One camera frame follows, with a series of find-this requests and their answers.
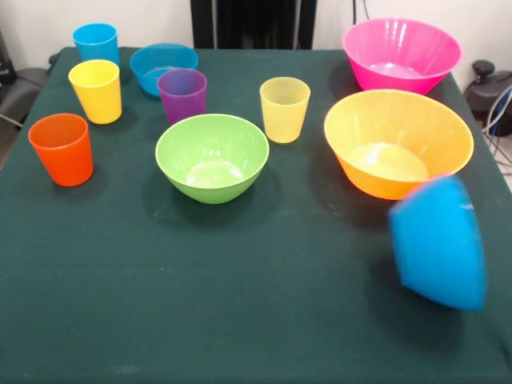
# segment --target green tablecloth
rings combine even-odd
[[[0,382],[511,383],[512,199],[451,76],[430,93],[471,126],[461,172],[485,240],[486,309],[403,289],[386,214],[326,145],[328,109],[359,90],[340,51],[200,50],[208,111],[262,126],[266,79],[304,79],[300,139],[271,144],[240,198],[207,206],[154,161],[167,127],[122,49],[123,115],[90,126],[94,176],[54,185],[26,139],[37,119],[83,115],[64,49],[0,172]]]

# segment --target white wall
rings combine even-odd
[[[362,0],[358,20],[365,19]],[[461,88],[472,79],[471,63],[491,60],[498,70],[512,70],[512,1],[510,0],[366,0],[371,18],[415,18],[444,29],[462,45],[462,60],[454,70]],[[352,0],[318,0],[314,49],[341,49],[342,36],[352,25]]]
[[[189,0],[0,0],[0,30],[17,70],[48,67],[88,22],[116,26],[119,46],[194,46]]]
[[[363,20],[362,0],[357,1],[358,19]],[[491,60],[498,69],[512,69],[510,0],[366,3],[372,18],[416,18],[452,34],[463,48],[463,59],[454,70],[460,87],[473,78],[470,66],[478,58]],[[118,28],[120,46],[194,44],[189,0],[0,0],[0,30],[17,69],[46,67],[51,54],[73,45],[76,27],[97,21]],[[351,24],[352,0],[318,0],[313,47],[341,49],[343,32]]]

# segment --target yellow cup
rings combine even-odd
[[[298,78],[271,78],[259,89],[265,134],[285,144],[301,134],[311,90]]]
[[[119,67],[108,60],[81,62],[68,78],[87,118],[95,124],[109,124],[121,116]]]

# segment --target orange bowl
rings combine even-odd
[[[469,127],[455,112],[402,90],[369,90],[340,100],[324,131],[348,179],[389,200],[460,171],[474,149]]]

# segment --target plastic bowl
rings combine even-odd
[[[389,200],[458,172],[474,148],[470,129],[455,112],[402,90],[369,90],[340,100],[324,131],[349,180]]]
[[[199,57],[194,50],[181,44],[160,43],[141,48],[130,59],[130,67],[141,88],[159,97],[157,80],[174,68],[198,67]]]
[[[425,184],[390,212],[402,284],[445,306],[481,310],[486,266],[478,221],[456,178]]]
[[[360,22],[343,46],[364,90],[408,90],[426,94],[462,56],[458,42],[435,26],[405,18]]]
[[[233,200],[258,178],[269,142],[252,122],[228,114],[200,114],[166,130],[157,164],[181,192],[208,204]]]

